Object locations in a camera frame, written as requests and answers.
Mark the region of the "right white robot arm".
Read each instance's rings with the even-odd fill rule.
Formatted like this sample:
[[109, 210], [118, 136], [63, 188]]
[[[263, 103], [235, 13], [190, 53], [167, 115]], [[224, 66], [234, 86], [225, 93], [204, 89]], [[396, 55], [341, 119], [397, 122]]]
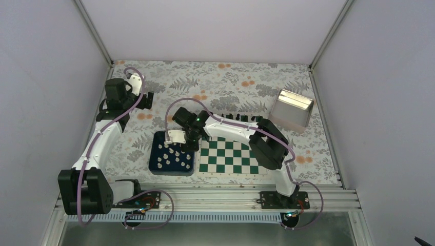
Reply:
[[285, 159], [290, 154], [290, 161], [294, 161], [296, 154], [287, 138], [270, 120], [242, 122], [208, 110], [194, 114], [184, 107], [176, 111], [172, 120], [181, 126], [181, 130], [166, 130], [167, 144], [181, 144], [184, 151], [198, 151], [203, 137], [222, 137], [245, 144], [254, 153], [257, 163], [272, 172], [279, 205], [289, 209], [297, 203], [299, 185], [291, 178]]

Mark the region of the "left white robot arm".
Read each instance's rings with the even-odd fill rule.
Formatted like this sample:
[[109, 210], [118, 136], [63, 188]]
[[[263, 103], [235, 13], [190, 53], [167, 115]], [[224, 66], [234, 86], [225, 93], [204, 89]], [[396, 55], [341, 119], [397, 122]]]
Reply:
[[143, 79], [138, 74], [127, 79], [113, 78], [105, 82], [106, 97], [101, 101], [94, 132], [83, 154], [58, 177], [61, 198], [67, 215], [107, 214], [121, 199], [113, 193], [105, 177], [110, 153], [135, 109], [150, 109], [153, 92], [142, 93]]

